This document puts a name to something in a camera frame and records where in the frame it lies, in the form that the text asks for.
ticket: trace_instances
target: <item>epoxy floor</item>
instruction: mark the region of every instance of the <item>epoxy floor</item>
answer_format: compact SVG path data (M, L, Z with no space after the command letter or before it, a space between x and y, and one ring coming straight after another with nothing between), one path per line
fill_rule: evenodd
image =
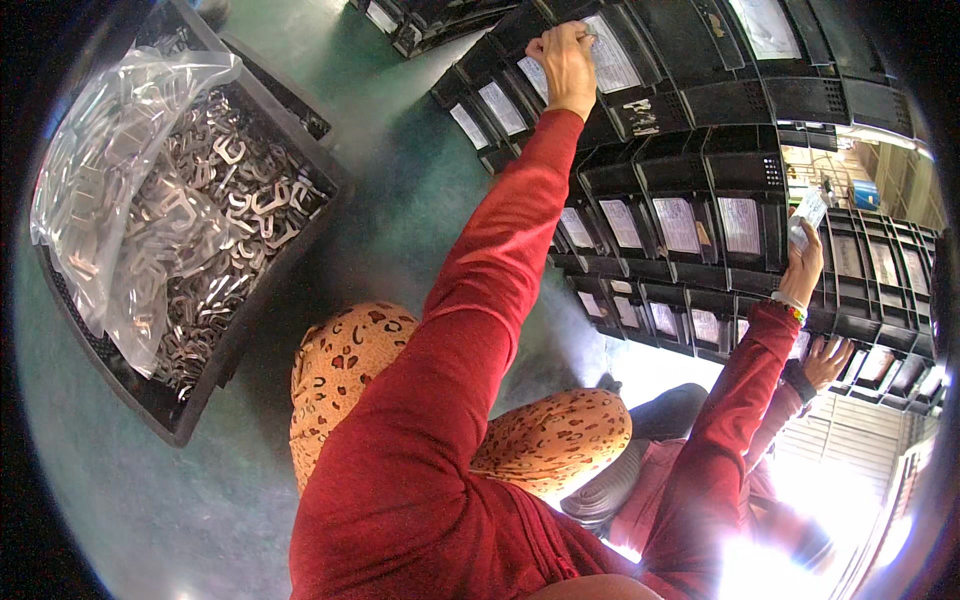
M87 363L22 229L15 335L28 421L52 494L118 598L282 598L297 488L289 370L302 332L338 307L415 312L492 178L425 93L477 36L403 60L346 0L234 0L226 30L313 93L354 175L349 216L275 291L247 355L187 448L160 441ZM548 270L491 417L560 389L624 382L628 405L718 365L605 338Z

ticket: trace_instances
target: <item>bracelet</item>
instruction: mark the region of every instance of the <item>bracelet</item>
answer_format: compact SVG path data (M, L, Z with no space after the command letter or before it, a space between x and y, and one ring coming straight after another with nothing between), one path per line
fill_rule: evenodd
M790 316L800 322L800 326L803 327L806 323L806 309L803 308L799 302L790 298L780 290L777 290L770 295L770 300L782 304Z

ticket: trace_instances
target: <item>paper label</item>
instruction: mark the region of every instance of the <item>paper label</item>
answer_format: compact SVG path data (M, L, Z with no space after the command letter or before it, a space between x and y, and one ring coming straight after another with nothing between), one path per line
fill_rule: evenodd
M793 29L777 0L730 0L757 60L802 56Z
M636 319L634 306L630 304L630 299L623 296L614 296L613 303L616 304L616 312L620 313L620 322L628 327L640 329L640 322Z
M871 242L870 254L874 257L874 272L876 280L887 285L900 285L897 279L897 265L890 247L880 242Z
M613 35L607 21L599 14L589 16L583 21L591 29L590 32L597 36L590 47L590 54L600 91L607 94L640 85L640 77L634 64L627 58L627 53Z
M377 29L384 34L392 34L398 27L394 20L375 2L370 2L370 5L367 7L367 18L373 21Z
M546 73L543 72L543 67L540 66L540 63L530 57L524 57L523 60L519 60L516 63L516 66L520 67L523 74L527 76L527 80L530 81L530 85L532 85L540 95L543 103L547 105L550 104L547 96L547 94L549 94L549 88L546 84Z
M480 97L493 111L496 120L503 126L507 135L526 131L527 126L520 117L520 113L516 111L514 103L510 102L510 98L507 98L496 82L490 82L481 87Z
M654 325L657 326L658 330L677 337L677 326L673 320L673 311L670 310L669 306L658 302L650 302L650 312L654 314Z
M849 235L837 235L833 238L833 249L836 254L837 273L849 277L863 277L856 240Z
M920 253L915 250L904 250L903 258L906 260L906 270L910 274L910 283L914 290L925 296L930 295L930 289L926 287L926 276L924 267L920 262Z
M756 224L756 202L750 198L718 198L727 250L760 254L760 232Z
M719 346L720 323L717 322L717 316L707 310L696 308L690 312L693 317L693 333L697 339Z
M800 201L797 210L787 221L787 239L797 245L801 252L806 250L810 242L806 239L804 226L800 224L801 219L806 219L814 229L820 226L827 214L827 203L824 202L821 192L816 187L807 187L804 192L804 199Z
M806 356L806 347L810 344L810 332L801 331L800 335L797 336L797 340L793 343L793 347L790 349L790 354L787 356L787 359L796 358L797 360L804 360Z
M863 361L863 367L857 376L868 381L880 381L894 362L894 354L888 349L874 346Z
M700 253L700 241L693 222L693 210L683 198L655 198L666 247L672 252Z
M616 279L608 279L608 281L614 292L619 292L620 294L632 294L634 292L634 288L626 281L617 281Z
M560 220L574 246L577 248L593 248L593 240L590 239L590 234L587 233L587 228L584 227L584 222L580 220L580 213L577 212L576 208L572 206L564 208L564 212L560 213Z
M580 301L584 304L587 314L589 314L591 317L599 317L603 319L604 314L600 310L600 307L597 306L597 302L593 298L593 294L588 292L577 292L577 294L580 296Z
M743 340L743 336L747 335L747 329L750 327L750 322L746 319L737 319L736 320L736 342L739 344Z
M470 141L473 142L473 148L480 150L490 144L490 142L487 141L487 137L480 131L480 128L473 122L473 119L470 118L467 109L464 108L463 105L458 104L451 108L450 115L456 120L457 124L460 125L460 128L464 130L464 133L467 134Z
M607 221L613 229L613 235L616 236L616 243L620 248L643 248L640 236L636 232L634 217L622 200L601 200L600 207L607 215Z

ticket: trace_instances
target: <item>red long-sleeve shirt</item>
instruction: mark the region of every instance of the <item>red long-sleeve shirt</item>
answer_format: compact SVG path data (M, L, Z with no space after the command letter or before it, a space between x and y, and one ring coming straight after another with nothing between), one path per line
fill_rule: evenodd
M420 328L325 442L294 525L293 598L523 598L635 574L533 495L468 470L537 299L582 128L572 112L542 116L450 251ZM785 311L755 311L677 459L637 575L665 598L715 590L742 456L797 331Z
M763 422L754 434L750 451L743 457L747 472L740 491L740 528L750 536L755 523L749 507L750 496L759 496L776 502L770 469L763 456L777 434L788 421L801 413L804 402L789 383L783 383L774 392ZM623 507L613 517L610 527L611 543L641 552L646 545L657 517L657 508L663 498L670 471L686 440L650 442L640 460L639 476Z

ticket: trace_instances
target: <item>clear plastic bag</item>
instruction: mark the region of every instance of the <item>clear plastic bag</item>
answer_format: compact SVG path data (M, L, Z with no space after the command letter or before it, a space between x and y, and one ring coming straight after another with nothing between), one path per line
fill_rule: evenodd
M240 59L225 52L163 58L153 48L130 50L86 85L60 122L36 182L30 231L50 247L94 335L104 332L133 195L193 99L240 70Z
M196 272L239 233L214 202L180 179L163 149L133 198L104 317L110 339L143 376L156 368L166 329L167 279Z

